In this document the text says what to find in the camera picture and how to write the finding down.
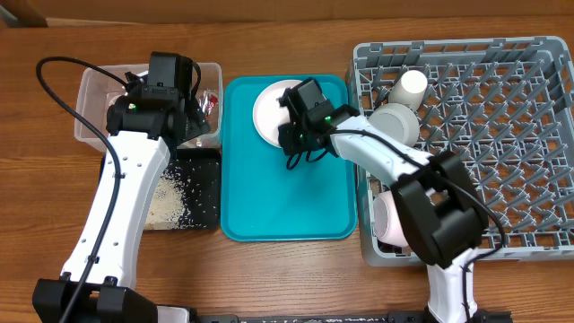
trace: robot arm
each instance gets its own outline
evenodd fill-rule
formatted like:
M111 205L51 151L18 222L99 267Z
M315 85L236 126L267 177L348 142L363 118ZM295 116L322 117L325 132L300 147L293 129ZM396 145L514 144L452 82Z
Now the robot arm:
M197 79L192 88L193 68ZM158 307L133 289L145 218L160 176L178 145L209 132L195 99L201 72L187 57L153 52L148 75L126 77L127 95L109 107L106 126L122 174L115 174L116 165L107 152L87 223L60 279L40 279L34 290L32 305L43 322L58 322L63 312L70 313L74 322L190 319L188 310ZM96 237L117 176L121 177L117 202L90 270L88 256L98 247ZM84 271L89 271L85 281Z
M279 101L291 117L291 123L279 127L279 142L285 154L327 149L358 164L390 187L404 236L428 267L429 320L466 322L462 266L476 255L475 248L487 225L486 214L476 211L466 198L431 176L431 172L438 172L476 196L462 162L452 153L432 156L400 144L351 107L334 109L313 79L286 90ZM420 165L406 162L383 141ZM445 190L447 200L434 205L429 195ZM466 273L466 281L465 293L474 315L477 308L472 273Z
M365 130L378 135L398 148L402 153L422 165L429 163L431 155L398 143L391 137L373 127L363 117L352 117L337 126L337 130ZM413 174L418 168L404 162L402 158L392 152L377 140L364 135L335 134L331 135L331 143L339 157L354 162L363 169L368 170L383 184L391 187L401 175ZM476 249L467 249L453 259L452 265L442 268L438 265L427 265L430 283L430 299L428 308L430 314L440 323L466 322L465 308L462 295L462 266L476 256ZM466 295L471 315L477 311L473 296L473 274L466 273Z
M116 279L116 285L135 288L135 265L153 191L168 166L170 152L163 139L148 139L146 133L120 131L109 141L120 158L123 172L114 214L100 246L97 263L87 283L102 284ZM65 262L61 275L77 282L85 268L99 227L108 208L114 186L114 165L109 152L88 220L72 256Z

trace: clear plastic container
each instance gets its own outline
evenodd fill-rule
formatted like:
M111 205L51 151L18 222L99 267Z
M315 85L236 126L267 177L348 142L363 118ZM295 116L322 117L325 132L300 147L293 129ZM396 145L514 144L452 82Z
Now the clear plastic container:
M223 81L222 69L216 63L198 63L201 69L201 83L197 90L197 98L208 91L217 97L210 115L207 117L211 131L209 134L200 135L182 146L185 147L210 147L219 148L222 146L221 124L223 114ZM126 72L139 74L148 70L148 64L139 65L109 65L100 66L106 71L124 79ZM98 73L90 68L83 72L78 101L76 102L76 112L90 121L104 135L108 135L106 130L106 115L108 108L115 100L124 95L126 91L118 82L110 79L104 74ZM74 136L78 141L89 144L101 152L106 152L106 146L96 135L85 127L80 121L74 122Z

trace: plastic dish rack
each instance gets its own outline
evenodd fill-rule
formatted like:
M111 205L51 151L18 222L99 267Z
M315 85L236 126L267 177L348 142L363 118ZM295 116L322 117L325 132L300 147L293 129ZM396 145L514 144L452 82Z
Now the plastic dish rack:
M429 87L417 111L415 148L463 159L478 195L508 234L492 258L574 259L573 66L555 37L366 43L353 53L350 101L365 116L398 78L416 69ZM373 197L386 190L358 169L361 250L372 266L421 264L408 248L380 243ZM500 235L491 223L481 248Z

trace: plastic tray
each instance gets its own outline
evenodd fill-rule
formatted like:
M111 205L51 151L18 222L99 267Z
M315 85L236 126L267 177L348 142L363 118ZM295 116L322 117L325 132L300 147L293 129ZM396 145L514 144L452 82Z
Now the plastic tray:
M335 106L347 102L344 82L313 75ZM268 144L253 124L253 106L268 85L308 75L240 77L225 94L223 118L222 229L237 241L333 240L357 223L354 171L350 162L327 155L304 158L286 170L287 157Z
M222 69L215 63L198 64L201 68L202 77L197 90L197 98L204 93L204 90L209 90L218 97L219 101L218 104L213 107L212 113L207 119L210 127L212 128L210 133L183 143L182 148L219 148L222 145L220 135L223 114ZM148 65L149 64L108 65L100 67L124 79L126 72L131 71L134 74L139 74L147 71ZM110 79L104 74L98 73L90 68L86 68L82 75L75 110L84 118L88 119L88 121L96 126L104 135L107 135L106 113L108 108L117 99L117 97L124 95L125 92L126 91L123 86L118 82ZM106 146L101 142L101 140L78 120L75 120L74 122L74 136L78 141L89 144L101 152L106 152Z
M167 198L173 207L166 205L164 199L163 203L157 204L160 207L154 208L158 201L155 200L156 195L153 195L144 229L218 229L222 204L222 155L213 148L178 149L177 155L177 159L170 160L161 174L160 182L167 180L165 183L169 185L164 191L175 192L180 203Z
M562 39L464 39L358 45L348 75L351 104L366 116L386 101L402 73L429 77L418 110L418 149L462 156L478 195L507 229L493 258L574 258L573 67ZM373 197L386 188L358 170L361 250L373 266L421 261L379 243ZM500 243L492 225L482 248Z

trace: teal tray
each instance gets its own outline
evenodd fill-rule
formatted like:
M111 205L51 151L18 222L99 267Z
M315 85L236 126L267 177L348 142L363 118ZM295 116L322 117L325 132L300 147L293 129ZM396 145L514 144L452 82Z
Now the teal tray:
M335 107L347 103L346 86L334 75L240 77L227 86L221 221L233 240L338 240L357 224L352 163L331 154L308 163L303 156L294 170L287 170L287 156L253 125L253 105L262 90L281 80L310 76Z

